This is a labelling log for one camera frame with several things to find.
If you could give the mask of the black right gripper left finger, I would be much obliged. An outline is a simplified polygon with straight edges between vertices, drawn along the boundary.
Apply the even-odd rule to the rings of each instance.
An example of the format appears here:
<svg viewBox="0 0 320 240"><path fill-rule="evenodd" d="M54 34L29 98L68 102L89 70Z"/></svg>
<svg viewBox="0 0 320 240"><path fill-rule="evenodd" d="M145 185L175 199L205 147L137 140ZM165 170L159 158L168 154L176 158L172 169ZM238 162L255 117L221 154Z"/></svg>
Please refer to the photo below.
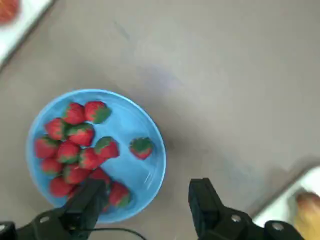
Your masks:
<svg viewBox="0 0 320 240"><path fill-rule="evenodd" d="M0 223L2 240L86 240L107 204L107 187L101 179L88 179L62 207L38 214L17 228Z"/></svg>

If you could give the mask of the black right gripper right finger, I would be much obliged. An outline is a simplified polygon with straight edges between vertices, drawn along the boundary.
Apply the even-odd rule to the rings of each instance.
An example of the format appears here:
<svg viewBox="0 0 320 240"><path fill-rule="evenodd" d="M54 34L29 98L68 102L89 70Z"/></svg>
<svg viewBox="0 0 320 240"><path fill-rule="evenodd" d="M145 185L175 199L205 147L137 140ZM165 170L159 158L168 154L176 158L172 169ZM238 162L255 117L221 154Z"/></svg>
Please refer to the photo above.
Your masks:
<svg viewBox="0 0 320 240"><path fill-rule="evenodd" d="M225 206L208 178L193 178L188 203L199 240L302 240L289 223L267 221L256 225L245 212Z"/></svg>

